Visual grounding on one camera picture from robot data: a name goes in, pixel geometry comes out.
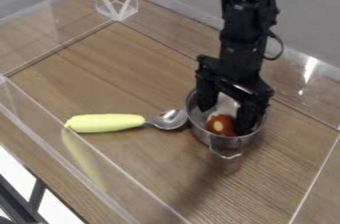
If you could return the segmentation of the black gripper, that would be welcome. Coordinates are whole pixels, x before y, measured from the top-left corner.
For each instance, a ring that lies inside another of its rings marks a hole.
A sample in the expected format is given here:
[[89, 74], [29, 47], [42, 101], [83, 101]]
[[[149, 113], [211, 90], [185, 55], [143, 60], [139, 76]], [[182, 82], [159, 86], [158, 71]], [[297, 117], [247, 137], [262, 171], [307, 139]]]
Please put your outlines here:
[[266, 45], [271, 33], [246, 39], [245, 34], [219, 34], [219, 57], [199, 55], [195, 72], [198, 107], [206, 112], [217, 105], [218, 94], [225, 93], [239, 101], [235, 132], [251, 133], [263, 119], [274, 89], [261, 77]]

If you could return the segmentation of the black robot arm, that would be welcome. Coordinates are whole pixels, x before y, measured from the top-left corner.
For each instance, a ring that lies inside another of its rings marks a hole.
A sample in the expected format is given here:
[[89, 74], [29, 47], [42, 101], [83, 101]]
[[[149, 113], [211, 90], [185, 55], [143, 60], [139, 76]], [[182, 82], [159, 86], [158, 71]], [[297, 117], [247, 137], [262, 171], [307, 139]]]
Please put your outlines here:
[[279, 9], [277, 0], [221, 0], [223, 28], [219, 56], [197, 57], [198, 106], [211, 109], [225, 94], [239, 102], [234, 131], [251, 132], [263, 118], [274, 89], [261, 78], [267, 40], [274, 36]]

